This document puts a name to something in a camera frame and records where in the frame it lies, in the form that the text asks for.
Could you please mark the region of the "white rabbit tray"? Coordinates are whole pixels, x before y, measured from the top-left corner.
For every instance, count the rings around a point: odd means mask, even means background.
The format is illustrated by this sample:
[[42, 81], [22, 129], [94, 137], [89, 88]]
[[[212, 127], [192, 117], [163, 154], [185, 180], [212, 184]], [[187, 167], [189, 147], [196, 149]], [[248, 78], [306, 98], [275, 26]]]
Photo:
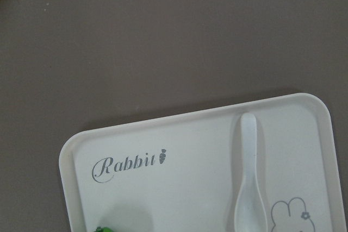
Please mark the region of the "white rabbit tray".
[[267, 231], [347, 231], [331, 116], [307, 93], [72, 136], [59, 156], [71, 230], [235, 231], [247, 112]]

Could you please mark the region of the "green lime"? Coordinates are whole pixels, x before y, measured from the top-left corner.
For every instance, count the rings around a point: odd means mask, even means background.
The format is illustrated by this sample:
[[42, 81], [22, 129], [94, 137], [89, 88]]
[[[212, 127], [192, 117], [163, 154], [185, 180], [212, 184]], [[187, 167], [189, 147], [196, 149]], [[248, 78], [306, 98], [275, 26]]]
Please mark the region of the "green lime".
[[97, 227], [95, 232], [114, 232], [114, 231], [108, 227]]

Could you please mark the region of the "white ceramic spoon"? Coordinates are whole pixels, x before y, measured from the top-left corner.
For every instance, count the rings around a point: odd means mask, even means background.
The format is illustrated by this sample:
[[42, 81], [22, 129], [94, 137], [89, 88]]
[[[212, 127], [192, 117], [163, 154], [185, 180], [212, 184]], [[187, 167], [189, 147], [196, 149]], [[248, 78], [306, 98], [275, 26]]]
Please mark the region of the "white ceramic spoon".
[[267, 231], [268, 222], [257, 176], [257, 120], [241, 116], [242, 180], [234, 208], [235, 231]]

